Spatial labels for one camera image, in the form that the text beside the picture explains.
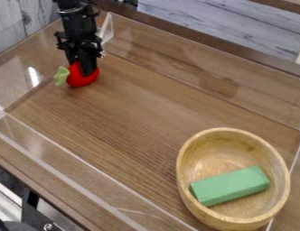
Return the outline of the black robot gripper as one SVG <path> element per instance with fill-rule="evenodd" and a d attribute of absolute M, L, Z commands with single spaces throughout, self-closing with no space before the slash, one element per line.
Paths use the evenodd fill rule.
<path fill-rule="evenodd" d="M 60 8 L 58 14 L 63 30 L 54 33 L 56 48 L 66 52 L 70 65 L 78 63 L 86 77 L 94 73 L 103 51 L 102 39 L 96 36 L 99 13 L 92 8 Z"/>

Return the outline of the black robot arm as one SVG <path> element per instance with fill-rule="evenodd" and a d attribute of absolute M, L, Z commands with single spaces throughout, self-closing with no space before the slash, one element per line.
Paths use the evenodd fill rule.
<path fill-rule="evenodd" d="M 66 53 L 68 64 L 79 64 L 86 77 L 96 69 L 96 59 L 103 56 L 102 38 L 96 35 L 94 11 L 87 0 L 54 0 L 63 30 L 54 33 L 56 48 Z"/>

